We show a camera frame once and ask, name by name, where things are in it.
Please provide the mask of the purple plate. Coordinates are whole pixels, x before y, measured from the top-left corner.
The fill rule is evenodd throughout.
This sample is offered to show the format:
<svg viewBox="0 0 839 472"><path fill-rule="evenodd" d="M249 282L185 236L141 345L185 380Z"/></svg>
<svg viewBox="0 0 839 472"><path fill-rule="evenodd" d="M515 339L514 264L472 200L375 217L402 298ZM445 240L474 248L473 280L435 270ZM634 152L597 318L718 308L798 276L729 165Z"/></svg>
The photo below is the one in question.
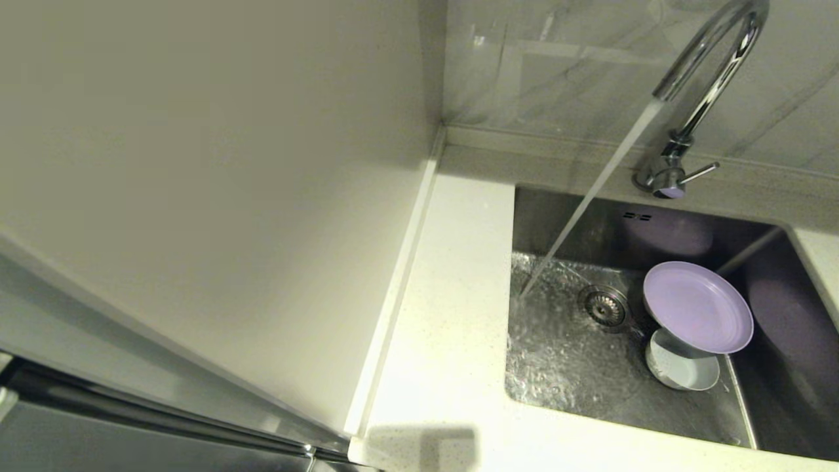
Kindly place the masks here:
<svg viewBox="0 0 839 472"><path fill-rule="evenodd" d="M648 313L682 343L713 355L731 355L753 338L746 299L716 272L686 261L653 266L642 281Z"/></svg>

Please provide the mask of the pale blue round bowl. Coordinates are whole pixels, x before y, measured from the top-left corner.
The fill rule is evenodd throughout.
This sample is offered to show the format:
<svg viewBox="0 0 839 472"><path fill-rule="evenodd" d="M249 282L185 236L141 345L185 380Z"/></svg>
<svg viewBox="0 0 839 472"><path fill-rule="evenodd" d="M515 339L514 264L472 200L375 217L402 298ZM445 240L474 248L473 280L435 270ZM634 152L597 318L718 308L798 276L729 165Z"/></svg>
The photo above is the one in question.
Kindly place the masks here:
<svg viewBox="0 0 839 472"><path fill-rule="evenodd" d="M682 343L664 328L651 335L645 361L659 382L681 391L707 391L721 376L715 355Z"/></svg>

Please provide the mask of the chrome gooseneck faucet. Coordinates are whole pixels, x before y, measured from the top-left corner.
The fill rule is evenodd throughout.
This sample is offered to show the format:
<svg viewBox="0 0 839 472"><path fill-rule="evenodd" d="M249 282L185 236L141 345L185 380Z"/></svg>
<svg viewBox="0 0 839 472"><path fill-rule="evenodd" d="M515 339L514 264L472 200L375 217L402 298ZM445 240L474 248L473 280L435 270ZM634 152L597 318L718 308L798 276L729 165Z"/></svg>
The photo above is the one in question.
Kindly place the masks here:
<svg viewBox="0 0 839 472"><path fill-rule="evenodd" d="M770 0L729 0L715 12L690 39L675 59L652 95L672 102L689 83L700 65L731 30L736 30L731 47L690 108L689 114L672 128L663 149L647 159L633 174L633 185L659 199L680 199L688 183L713 172L720 163L712 162L692 173L684 170L683 159L695 143L694 134L710 113L734 75L741 69L763 33L770 15Z"/></svg>

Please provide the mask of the stainless steel sink basin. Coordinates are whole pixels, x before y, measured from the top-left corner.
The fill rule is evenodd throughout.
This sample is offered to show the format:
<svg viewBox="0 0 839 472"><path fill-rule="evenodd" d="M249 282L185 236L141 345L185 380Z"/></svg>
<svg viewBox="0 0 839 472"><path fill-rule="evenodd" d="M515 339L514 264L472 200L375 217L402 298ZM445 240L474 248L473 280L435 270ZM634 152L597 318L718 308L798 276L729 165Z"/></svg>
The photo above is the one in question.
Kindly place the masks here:
<svg viewBox="0 0 839 472"><path fill-rule="evenodd" d="M526 405L596 420L839 462L839 329L789 234L778 226L595 199L526 298L519 298L581 197L515 190L505 391ZM642 296L666 261L721 269L752 310L751 343L715 355L707 391L648 370L660 328ZM630 329L600 329L577 305L585 286L629 299Z"/></svg>

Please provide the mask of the running water stream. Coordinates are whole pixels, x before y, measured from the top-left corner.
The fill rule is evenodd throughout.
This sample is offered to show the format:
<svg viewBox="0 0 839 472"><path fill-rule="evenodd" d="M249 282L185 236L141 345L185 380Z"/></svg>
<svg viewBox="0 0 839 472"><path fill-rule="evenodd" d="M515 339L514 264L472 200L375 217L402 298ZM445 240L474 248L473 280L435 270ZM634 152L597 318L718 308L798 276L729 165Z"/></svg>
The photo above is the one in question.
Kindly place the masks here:
<svg viewBox="0 0 839 472"><path fill-rule="evenodd" d="M611 177L612 173L617 169L618 165L626 158L627 154L630 152L630 149L637 143L638 139L642 136L642 133L651 125L654 119L661 113L661 110L665 108L667 102L663 101L659 98L652 98L648 105L642 113L639 115L638 119L633 123L632 128L629 129L629 132L625 135L624 139L621 141L617 149L612 154L611 158L608 159L608 162L604 165L602 170L600 171L599 175L596 177L595 182L593 185L590 186L587 193L583 197L582 201L578 204L570 218L564 224L564 227L556 237L553 245L549 248L545 257L537 263L536 268L534 269L532 275L522 287L521 292L519 293L519 298L526 298L534 287L536 286L537 281L540 278L540 275L545 271L546 266L549 262L553 259L554 255L560 250L561 245L564 244L572 230L575 228L576 224L579 222L579 219L584 215L585 211L587 211L588 207L591 205L591 201L593 201L594 197L598 194L600 189L606 185L609 178Z"/></svg>

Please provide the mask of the round metal drain strainer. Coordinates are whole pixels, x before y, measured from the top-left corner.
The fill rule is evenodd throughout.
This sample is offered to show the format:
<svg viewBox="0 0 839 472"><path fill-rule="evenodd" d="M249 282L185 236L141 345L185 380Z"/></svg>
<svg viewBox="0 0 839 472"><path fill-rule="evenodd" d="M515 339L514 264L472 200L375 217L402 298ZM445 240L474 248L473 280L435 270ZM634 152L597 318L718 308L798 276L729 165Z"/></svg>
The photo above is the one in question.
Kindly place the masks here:
<svg viewBox="0 0 839 472"><path fill-rule="evenodd" d="M576 304L600 329L621 332L633 324L629 299L614 287L585 286L578 292Z"/></svg>

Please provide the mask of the tall silver door refrigerator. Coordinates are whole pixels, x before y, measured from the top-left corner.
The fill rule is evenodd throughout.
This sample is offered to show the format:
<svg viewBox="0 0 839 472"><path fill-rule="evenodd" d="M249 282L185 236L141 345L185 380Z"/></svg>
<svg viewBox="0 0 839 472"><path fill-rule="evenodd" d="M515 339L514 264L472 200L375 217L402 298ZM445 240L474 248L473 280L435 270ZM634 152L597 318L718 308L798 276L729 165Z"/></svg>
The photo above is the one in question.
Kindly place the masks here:
<svg viewBox="0 0 839 472"><path fill-rule="evenodd" d="M0 0L0 367L369 466L449 2Z"/></svg>

